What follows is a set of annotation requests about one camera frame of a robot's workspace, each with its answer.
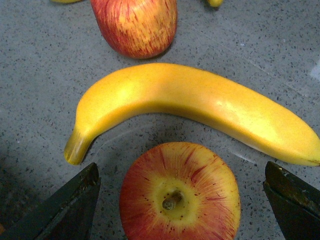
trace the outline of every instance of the apple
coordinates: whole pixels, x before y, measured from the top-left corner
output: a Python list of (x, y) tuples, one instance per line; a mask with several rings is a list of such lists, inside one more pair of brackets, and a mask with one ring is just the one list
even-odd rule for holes
[(90, 0), (98, 27), (118, 53), (147, 59), (164, 52), (177, 30), (177, 0)]
[(134, 161), (119, 210), (129, 240), (232, 240), (241, 215), (231, 169), (190, 142), (160, 144)]

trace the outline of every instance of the yellow fruit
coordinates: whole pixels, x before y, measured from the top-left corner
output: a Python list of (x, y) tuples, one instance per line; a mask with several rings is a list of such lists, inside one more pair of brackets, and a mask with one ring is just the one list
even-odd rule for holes
[(129, 240), (233, 240), (241, 216), (231, 169), (190, 142), (158, 145), (134, 161), (119, 210)]
[(224, 0), (207, 0), (211, 7), (217, 8), (219, 7)]
[(92, 85), (78, 103), (65, 159), (81, 163), (98, 135), (144, 113), (189, 118), (279, 160), (320, 165), (319, 137), (293, 112), (222, 76), (171, 63), (123, 68)]
[(61, 3), (61, 4), (73, 4), (76, 2), (80, 2), (82, 0), (51, 0), (52, 2)]

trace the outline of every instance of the banana stem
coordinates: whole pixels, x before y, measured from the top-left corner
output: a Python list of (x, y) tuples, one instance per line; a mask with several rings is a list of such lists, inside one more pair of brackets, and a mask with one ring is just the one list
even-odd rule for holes
[(162, 202), (162, 207), (165, 210), (172, 210), (176, 207), (177, 203), (182, 200), (182, 195), (180, 191), (175, 191), (170, 197), (166, 198)]
[(92, 141), (92, 139), (84, 137), (75, 127), (64, 148), (64, 158), (66, 161), (72, 165), (79, 165), (84, 159)]

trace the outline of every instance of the speckled surface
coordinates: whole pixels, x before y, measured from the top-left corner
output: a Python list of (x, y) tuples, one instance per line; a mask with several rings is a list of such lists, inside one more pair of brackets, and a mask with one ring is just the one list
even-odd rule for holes
[[(118, 210), (131, 163), (160, 143), (202, 144), (233, 170), (241, 197), (237, 240), (284, 240), (263, 191), (276, 161), (189, 119), (133, 117), (99, 136), (80, 166), (63, 157), (82, 94), (123, 67), (170, 62), (228, 77), (286, 106), (320, 135), (318, 0), (178, 0), (178, 29), (166, 54), (118, 55), (102, 38), (90, 1), (0, 0), (0, 223), (12, 226), (91, 162), (102, 177), (92, 240), (125, 239)], [(319, 168), (276, 161), (320, 189)]]

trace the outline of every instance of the fake fruit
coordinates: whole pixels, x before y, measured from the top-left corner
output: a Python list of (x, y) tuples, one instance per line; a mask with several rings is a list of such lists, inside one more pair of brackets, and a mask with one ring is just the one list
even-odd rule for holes
[(207, 0), (211, 7), (217, 8), (223, 3), (224, 0)]
[(144, 113), (189, 118), (279, 160), (320, 165), (319, 137), (293, 112), (222, 76), (171, 63), (123, 68), (91, 86), (78, 103), (65, 159), (79, 164), (98, 135)]
[(107, 43), (135, 59), (164, 52), (177, 30), (176, 0), (90, 0)]
[(61, 4), (73, 4), (76, 2), (80, 2), (82, 0), (51, 0), (52, 2), (61, 3)]
[(130, 167), (119, 209), (129, 240), (232, 240), (241, 207), (235, 176), (219, 156), (199, 144), (169, 142)]

